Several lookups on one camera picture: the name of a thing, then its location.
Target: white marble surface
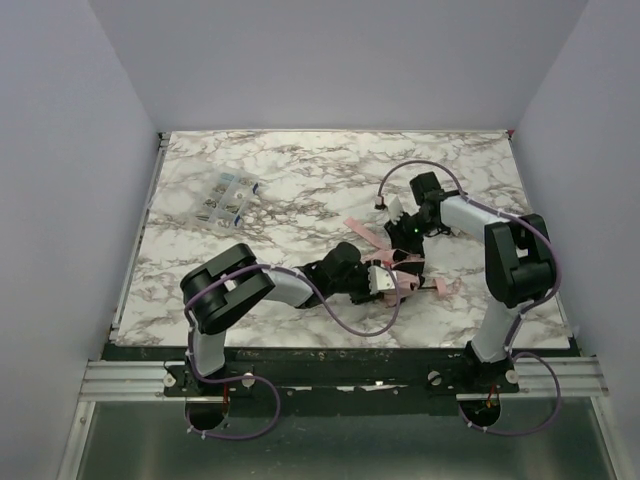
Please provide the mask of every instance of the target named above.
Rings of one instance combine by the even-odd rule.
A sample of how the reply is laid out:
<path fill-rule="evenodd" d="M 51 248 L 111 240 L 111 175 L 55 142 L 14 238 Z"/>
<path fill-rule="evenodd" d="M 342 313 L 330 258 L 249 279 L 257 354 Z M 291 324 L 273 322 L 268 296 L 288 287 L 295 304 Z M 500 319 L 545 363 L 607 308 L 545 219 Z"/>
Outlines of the white marble surface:
<path fill-rule="evenodd" d="M 385 236 L 386 214 L 373 209 L 383 175 L 410 158 L 442 162 L 475 198 L 514 213 L 528 210 L 508 140 L 497 133 L 181 132 L 169 151 L 150 210 L 131 289 L 118 332 L 119 345 L 186 345 L 179 282 L 191 269 L 237 242 L 246 242 L 269 263 L 302 265 L 322 258 L 339 241 L 363 253 L 373 248 L 343 225 L 352 216 Z M 185 224 L 181 215 L 203 188 L 213 165 L 258 175 L 261 193 L 231 237 Z M 409 180 L 425 171 L 408 166 L 385 190 L 417 210 Z M 436 172 L 445 189 L 452 183 Z M 261 302 L 227 335 L 227 345 L 287 347 L 462 347 L 478 328 L 488 290 L 483 247 L 457 233 L 425 240 L 427 275 L 445 277 L 455 291 L 439 299 L 418 293 L 402 306 L 397 324 L 375 338 L 352 336 L 322 307 L 296 310 Z M 355 306 L 348 296 L 330 302 L 346 322 L 379 329 L 391 309 L 382 303 Z M 517 347 L 566 348 L 556 302 L 530 313 Z"/>

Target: white wall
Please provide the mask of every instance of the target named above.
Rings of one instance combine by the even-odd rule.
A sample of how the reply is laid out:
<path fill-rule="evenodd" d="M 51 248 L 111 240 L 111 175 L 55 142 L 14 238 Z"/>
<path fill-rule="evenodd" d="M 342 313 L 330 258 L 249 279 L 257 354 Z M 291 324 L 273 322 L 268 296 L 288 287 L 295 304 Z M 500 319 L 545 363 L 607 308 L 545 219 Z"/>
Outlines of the white wall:
<path fill-rule="evenodd" d="M 514 128 L 586 0 L 91 0 L 156 125 Z"/>
<path fill-rule="evenodd" d="M 565 266 L 567 314 L 598 354 L 640 472 L 640 2 L 590 0 L 515 136 Z"/>
<path fill-rule="evenodd" d="M 55 478 L 157 148 L 86 0 L 0 15 L 0 478 Z"/>

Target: dark reflective surface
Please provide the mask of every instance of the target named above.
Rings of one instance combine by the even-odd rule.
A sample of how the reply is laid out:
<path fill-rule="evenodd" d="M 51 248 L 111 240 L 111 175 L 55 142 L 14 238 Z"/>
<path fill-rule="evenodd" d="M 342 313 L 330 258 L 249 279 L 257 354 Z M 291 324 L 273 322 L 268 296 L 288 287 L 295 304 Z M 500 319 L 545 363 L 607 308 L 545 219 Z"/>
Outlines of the dark reflective surface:
<path fill-rule="evenodd" d="M 531 426 L 550 410 L 546 400 L 512 400 L 497 426 Z M 203 441 L 187 435 L 182 412 L 180 403 L 98 404 L 79 478 L 614 479 L 587 399 L 567 400 L 551 429 L 522 438 L 411 415 L 289 417 L 257 440 Z M 264 420 L 232 423 L 247 431 Z"/>

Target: gray wall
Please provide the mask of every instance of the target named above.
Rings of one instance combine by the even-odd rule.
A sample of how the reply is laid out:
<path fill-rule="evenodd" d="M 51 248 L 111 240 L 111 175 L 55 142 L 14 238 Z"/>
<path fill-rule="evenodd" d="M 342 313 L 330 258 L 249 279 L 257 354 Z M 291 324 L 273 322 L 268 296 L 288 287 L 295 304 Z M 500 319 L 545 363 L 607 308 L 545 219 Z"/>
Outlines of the gray wall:
<path fill-rule="evenodd" d="M 157 136 L 86 0 L 0 15 L 0 478 L 55 478 Z"/>
<path fill-rule="evenodd" d="M 171 129 L 513 128 L 586 0 L 90 0 Z"/>
<path fill-rule="evenodd" d="M 564 266 L 563 300 L 605 369 L 640 472 L 640 2 L 591 0 L 527 108 L 515 154 Z"/>

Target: clear plastic container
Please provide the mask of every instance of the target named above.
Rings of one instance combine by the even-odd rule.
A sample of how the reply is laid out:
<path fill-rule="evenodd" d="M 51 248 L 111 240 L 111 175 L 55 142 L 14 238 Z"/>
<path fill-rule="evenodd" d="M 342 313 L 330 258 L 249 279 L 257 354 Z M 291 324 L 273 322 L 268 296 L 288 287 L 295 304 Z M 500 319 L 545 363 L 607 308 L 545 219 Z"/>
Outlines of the clear plastic container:
<path fill-rule="evenodd" d="M 230 234 L 242 224 L 242 214 L 258 191 L 258 177 L 234 168 L 217 168 L 196 198 L 189 220 Z"/>

